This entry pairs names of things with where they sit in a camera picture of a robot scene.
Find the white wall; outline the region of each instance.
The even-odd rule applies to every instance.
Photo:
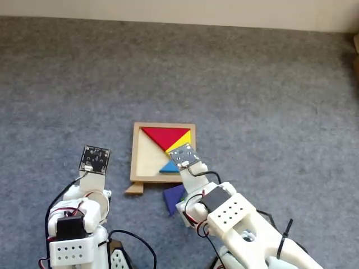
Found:
[[[0,15],[354,32],[359,0],[0,0]]]

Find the red triangle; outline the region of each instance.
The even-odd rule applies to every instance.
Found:
[[[155,142],[163,151],[166,151],[177,140],[179,140],[189,128],[163,128],[163,127],[141,127],[141,129]]]

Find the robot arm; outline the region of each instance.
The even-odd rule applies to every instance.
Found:
[[[206,223],[208,233],[222,240],[226,269],[323,269],[288,238],[284,240],[280,259],[275,258],[283,235],[233,185],[209,182],[206,174],[214,172],[208,171],[189,144],[171,151],[170,155],[180,169],[188,193],[177,209],[186,226],[196,228]]]
[[[50,209],[48,268],[72,269],[79,265],[82,269],[109,269],[109,264],[112,268],[131,268],[121,242],[114,240],[108,246],[108,233],[101,226],[106,222],[111,199],[111,191],[104,189],[109,156],[110,150],[85,146],[80,177],[64,189],[63,201]]]

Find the gray carpet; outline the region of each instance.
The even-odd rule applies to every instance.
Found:
[[[0,18],[0,268],[37,268],[49,202],[84,144],[113,150],[108,229],[158,268],[214,252],[168,218],[161,186],[126,197],[134,121],[197,125],[198,152],[326,269],[359,263],[359,98],[341,34]],[[152,259],[120,236],[139,268]]]

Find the yellow triangle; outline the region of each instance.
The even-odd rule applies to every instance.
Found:
[[[185,133],[179,140],[177,140],[171,147],[169,147],[168,150],[166,150],[166,153],[168,154],[171,150],[183,146],[186,143],[191,143],[191,130]]]

